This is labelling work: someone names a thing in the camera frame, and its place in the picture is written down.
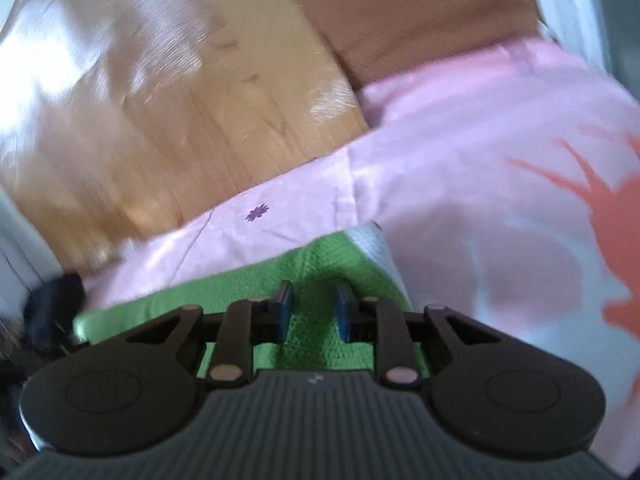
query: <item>brown cushion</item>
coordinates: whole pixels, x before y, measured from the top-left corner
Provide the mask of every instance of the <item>brown cushion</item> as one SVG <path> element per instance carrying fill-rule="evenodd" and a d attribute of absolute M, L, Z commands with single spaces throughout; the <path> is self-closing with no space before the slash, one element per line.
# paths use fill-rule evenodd
<path fill-rule="evenodd" d="M 535 0 L 300 0 L 355 88 L 510 36 L 536 34 Z"/>

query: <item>wooden board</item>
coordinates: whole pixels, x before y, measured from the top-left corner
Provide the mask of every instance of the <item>wooden board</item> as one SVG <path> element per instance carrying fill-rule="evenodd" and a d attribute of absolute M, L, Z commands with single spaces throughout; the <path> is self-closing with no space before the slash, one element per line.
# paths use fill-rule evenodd
<path fill-rule="evenodd" d="M 365 129 L 294 0 L 18 0 L 0 34 L 0 180 L 65 267 Z"/>

